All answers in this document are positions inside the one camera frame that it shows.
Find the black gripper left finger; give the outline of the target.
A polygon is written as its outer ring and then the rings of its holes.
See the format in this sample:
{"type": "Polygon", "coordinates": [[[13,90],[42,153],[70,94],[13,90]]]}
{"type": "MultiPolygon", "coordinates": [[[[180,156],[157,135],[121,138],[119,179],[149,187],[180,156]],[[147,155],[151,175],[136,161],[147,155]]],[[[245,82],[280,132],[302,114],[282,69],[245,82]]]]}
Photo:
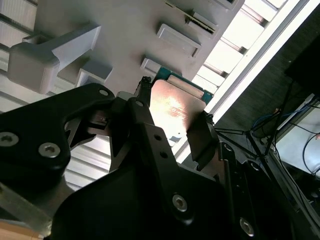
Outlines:
{"type": "Polygon", "coordinates": [[[190,225],[194,211],[185,179],[149,110],[152,86],[143,77],[126,100],[90,83],[1,114],[1,210],[32,228],[52,228],[73,194],[64,183],[71,151],[100,134],[109,137],[115,164],[110,173],[131,165],[147,172],[163,210],[190,225]]]}

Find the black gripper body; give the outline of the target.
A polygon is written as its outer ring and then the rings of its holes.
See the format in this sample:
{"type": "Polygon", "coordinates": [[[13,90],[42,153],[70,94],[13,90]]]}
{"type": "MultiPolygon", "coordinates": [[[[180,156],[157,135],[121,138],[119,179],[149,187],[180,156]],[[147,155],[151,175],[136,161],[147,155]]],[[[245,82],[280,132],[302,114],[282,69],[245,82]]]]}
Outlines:
{"type": "Polygon", "coordinates": [[[134,165],[116,170],[70,195],[56,212],[53,240],[244,240],[231,223],[223,188],[181,168],[193,210],[190,225],[166,213],[149,175],[134,165]]]}

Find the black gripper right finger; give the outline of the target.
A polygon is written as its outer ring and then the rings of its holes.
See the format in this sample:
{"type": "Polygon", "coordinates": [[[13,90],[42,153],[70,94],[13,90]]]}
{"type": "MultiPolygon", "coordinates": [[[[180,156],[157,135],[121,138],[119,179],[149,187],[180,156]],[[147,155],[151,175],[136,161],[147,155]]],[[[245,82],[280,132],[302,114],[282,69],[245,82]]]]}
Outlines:
{"type": "Polygon", "coordinates": [[[197,171],[214,179],[219,192],[214,206],[223,212],[223,232],[240,240],[266,240],[261,204],[249,184],[249,164],[240,163],[233,148],[219,139],[213,116],[202,112],[188,128],[191,156],[197,171]]]}

